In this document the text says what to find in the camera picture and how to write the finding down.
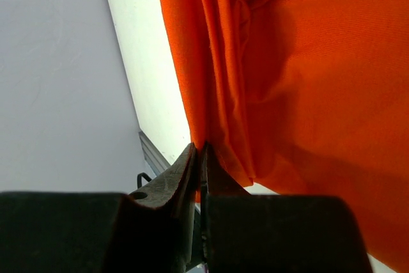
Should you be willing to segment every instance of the fabric fold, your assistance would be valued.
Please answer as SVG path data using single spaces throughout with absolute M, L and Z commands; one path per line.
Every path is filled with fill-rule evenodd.
M 244 186 L 343 198 L 409 272 L 409 2 L 161 3 L 196 146 Z

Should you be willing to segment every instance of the orange cloth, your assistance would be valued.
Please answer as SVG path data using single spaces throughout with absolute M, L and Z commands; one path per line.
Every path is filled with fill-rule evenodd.
M 331 194 L 409 272 L 409 0 L 161 0 L 192 140 L 242 185 Z

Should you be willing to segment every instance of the white wall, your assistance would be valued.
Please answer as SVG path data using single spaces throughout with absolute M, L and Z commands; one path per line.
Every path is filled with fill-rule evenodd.
M 132 191 L 137 132 L 107 0 L 0 0 L 0 191 Z
M 142 131 L 172 164 L 190 142 L 159 0 L 108 0 Z

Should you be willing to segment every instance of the gray wall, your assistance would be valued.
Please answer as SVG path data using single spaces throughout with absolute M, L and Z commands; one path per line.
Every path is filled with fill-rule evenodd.
M 131 191 L 138 129 L 107 0 L 0 0 L 0 191 Z

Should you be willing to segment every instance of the screw hole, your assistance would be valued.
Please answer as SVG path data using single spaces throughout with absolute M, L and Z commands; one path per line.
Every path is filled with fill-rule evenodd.
M 148 197 L 148 195 L 145 192 L 133 192 L 130 195 L 134 199 L 144 199 Z

